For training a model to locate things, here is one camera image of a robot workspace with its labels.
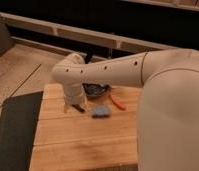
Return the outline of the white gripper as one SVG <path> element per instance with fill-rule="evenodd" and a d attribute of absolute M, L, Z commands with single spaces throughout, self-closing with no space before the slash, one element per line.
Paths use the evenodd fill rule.
<path fill-rule="evenodd" d="M 64 112 L 67 112 L 68 108 L 72 105 L 78 104 L 83 109 L 85 104 L 85 92 L 81 84 L 64 85 L 63 86 L 63 98 L 64 98 Z"/>

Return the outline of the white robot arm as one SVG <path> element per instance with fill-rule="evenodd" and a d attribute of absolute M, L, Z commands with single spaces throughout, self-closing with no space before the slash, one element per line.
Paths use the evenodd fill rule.
<path fill-rule="evenodd" d="M 169 49 L 87 64 L 72 53 L 52 69 L 68 104 L 84 83 L 140 87 L 139 171 L 199 171 L 199 51 Z"/>

